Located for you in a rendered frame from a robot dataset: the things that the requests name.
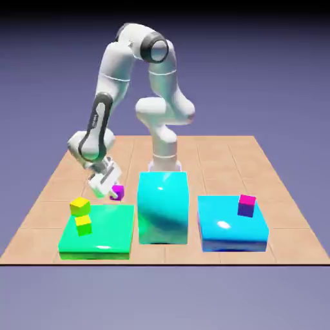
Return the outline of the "large blue box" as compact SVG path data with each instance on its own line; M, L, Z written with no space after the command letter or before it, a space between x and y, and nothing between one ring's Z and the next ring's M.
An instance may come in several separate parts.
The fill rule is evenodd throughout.
M198 220L204 252L264 252L269 228L257 200L252 218L237 215L240 195L198 197Z

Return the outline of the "small magenta cube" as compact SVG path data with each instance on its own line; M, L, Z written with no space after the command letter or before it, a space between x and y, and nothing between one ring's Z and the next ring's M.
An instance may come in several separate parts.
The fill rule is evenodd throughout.
M124 197L124 186L123 185L113 185L112 187L113 192L117 195L117 197L110 196L111 200L122 200Z

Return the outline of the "large green box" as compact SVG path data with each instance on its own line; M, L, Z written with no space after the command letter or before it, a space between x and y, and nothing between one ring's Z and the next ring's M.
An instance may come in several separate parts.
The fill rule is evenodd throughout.
M70 217L58 244L63 260L127 260L130 257L134 206L99 204L91 207L91 226L80 235Z

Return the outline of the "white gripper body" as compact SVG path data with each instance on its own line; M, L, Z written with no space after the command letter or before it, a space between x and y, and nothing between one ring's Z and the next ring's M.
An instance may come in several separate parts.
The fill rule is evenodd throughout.
M111 162L107 167L105 174L94 173L88 179L88 185L98 199L110 196L112 187L118 182L121 173L122 171L118 164Z

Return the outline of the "small yellow cube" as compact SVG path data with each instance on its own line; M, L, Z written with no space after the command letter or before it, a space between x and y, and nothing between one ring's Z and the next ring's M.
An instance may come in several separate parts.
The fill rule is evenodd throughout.
M75 217L88 215L91 210L90 201L84 197L77 197L70 203L70 213Z
M75 217L75 225L80 237L92 233L92 222L89 215Z

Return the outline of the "small pink cube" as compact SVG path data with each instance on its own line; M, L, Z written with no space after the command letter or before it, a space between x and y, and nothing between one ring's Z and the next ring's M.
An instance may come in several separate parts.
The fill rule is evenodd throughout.
M238 201L237 215L252 218L255 210L256 197L241 195Z

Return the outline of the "large cyan box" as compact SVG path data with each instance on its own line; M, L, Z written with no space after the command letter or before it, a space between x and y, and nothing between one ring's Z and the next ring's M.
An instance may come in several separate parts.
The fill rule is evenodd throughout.
M141 172L137 189L137 216L140 244L187 244L187 173Z

